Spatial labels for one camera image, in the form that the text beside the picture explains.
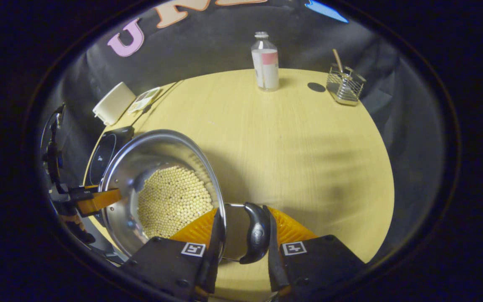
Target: metal utensil holder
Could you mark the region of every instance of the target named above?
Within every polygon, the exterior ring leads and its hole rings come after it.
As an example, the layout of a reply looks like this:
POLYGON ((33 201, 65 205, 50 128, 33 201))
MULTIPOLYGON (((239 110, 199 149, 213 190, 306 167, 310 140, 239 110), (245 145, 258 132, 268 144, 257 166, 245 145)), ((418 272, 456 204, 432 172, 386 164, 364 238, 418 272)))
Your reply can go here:
POLYGON ((331 63, 327 75, 327 89, 338 103, 357 105, 366 80, 350 67, 344 67, 341 73, 336 63, 331 63))

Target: black backdrop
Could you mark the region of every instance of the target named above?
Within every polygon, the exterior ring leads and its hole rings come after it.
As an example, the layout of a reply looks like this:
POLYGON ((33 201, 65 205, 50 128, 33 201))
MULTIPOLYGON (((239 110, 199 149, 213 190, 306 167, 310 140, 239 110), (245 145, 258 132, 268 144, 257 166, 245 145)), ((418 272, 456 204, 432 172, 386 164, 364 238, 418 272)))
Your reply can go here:
MULTIPOLYGON (((389 25, 435 66, 456 102, 464 133, 460 186, 421 252, 348 300, 483 300, 483 6, 423 2, 354 5, 389 25)), ((0 300, 129 300, 77 264, 27 209, 19 130, 35 84, 84 28, 128 2, 0 6, 0 300)))
POLYGON ((456 152, 445 150, 441 122, 441 114, 451 119, 452 112, 440 111, 438 105, 445 102, 444 96, 435 95, 416 71, 416 63, 369 25, 343 11, 349 23, 336 21, 309 10, 304 3, 268 0, 218 6, 212 2, 202 12, 187 10, 186 19, 163 29, 156 27, 160 17, 150 7, 117 20, 86 49, 80 49, 47 99, 38 100, 47 103, 39 130, 62 102, 68 106, 57 137, 65 160, 63 182, 81 184, 104 128, 94 118, 92 108, 111 88, 125 82, 140 94, 185 78, 251 68, 249 47, 254 43, 254 32, 265 30, 280 50, 282 68, 328 72, 334 61, 331 50, 337 48, 343 63, 366 78, 361 101, 383 138, 395 180, 391 226, 374 261, 397 249, 433 206, 443 175, 444 153, 456 156, 456 152), (119 57, 107 43, 121 33, 122 42, 130 44, 132 38, 122 28, 137 17, 144 43, 131 56, 119 57))

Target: stainless steel pot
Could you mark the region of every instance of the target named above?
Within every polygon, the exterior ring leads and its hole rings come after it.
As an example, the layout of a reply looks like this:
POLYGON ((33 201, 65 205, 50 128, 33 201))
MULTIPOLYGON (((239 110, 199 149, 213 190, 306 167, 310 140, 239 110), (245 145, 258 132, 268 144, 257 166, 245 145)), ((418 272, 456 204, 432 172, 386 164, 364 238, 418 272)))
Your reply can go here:
MULTIPOLYGON (((226 234, 223 197, 210 163, 199 147, 187 136, 172 130, 153 130, 127 143, 115 155, 100 182, 100 191, 119 188, 123 199, 104 208, 107 231, 118 248, 128 257, 148 241, 138 216, 139 192, 154 172, 172 166, 193 170, 205 182, 212 205, 220 215, 221 234, 226 234)), ((225 249, 221 239, 220 258, 225 249)))

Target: white label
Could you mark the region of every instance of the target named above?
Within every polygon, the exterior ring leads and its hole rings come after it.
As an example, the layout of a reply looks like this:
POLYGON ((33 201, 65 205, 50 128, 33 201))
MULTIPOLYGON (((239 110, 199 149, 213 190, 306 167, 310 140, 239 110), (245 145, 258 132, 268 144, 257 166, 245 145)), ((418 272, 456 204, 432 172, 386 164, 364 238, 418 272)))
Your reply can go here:
POLYGON ((257 85, 265 89, 278 88, 278 53, 275 49, 252 51, 257 85))
POLYGON ((282 248, 284 250, 284 256, 303 254, 307 252, 305 245, 301 241, 284 243, 282 248))
POLYGON ((253 65, 255 73, 257 74, 257 85, 264 87, 264 78, 262 72, 262 55, 257 52, 257 49, 253 50, 253 65))
POLYGON ((206 245, 199 243, 186 243, 186 246, 182 249, 182 254, 188 256, 202 257, 205 253, 206 245))

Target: black clamp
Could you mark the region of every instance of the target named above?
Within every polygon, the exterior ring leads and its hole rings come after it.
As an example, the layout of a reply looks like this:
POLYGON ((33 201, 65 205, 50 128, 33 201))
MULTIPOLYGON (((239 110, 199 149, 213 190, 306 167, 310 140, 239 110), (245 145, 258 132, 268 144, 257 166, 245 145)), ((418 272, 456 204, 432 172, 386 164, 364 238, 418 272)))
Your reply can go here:
POLYGON ((364 262, 333 235, 278 246, 275 218, 267 207, 264 210, 270 215, 272 231, 268 271, 278 301, 328 300, 345 281, 364 269, 364 262))
POLYGON ((215 291, 224 232, 213 219, 210 246, 153 237, 120 268, 144 284, 184 301, 208 300, 215 291))
POLYGON ((52 188, 50 194, 52 203, 60 215, 74 216, 79 210, 79 208, 75 206, 75 203, 81 200, 94 199, 93 188, 83 186, 68 188, 65 184, 61 184, 61 188, 67 191, 67 193, 60 194, 57 190, 52 188))

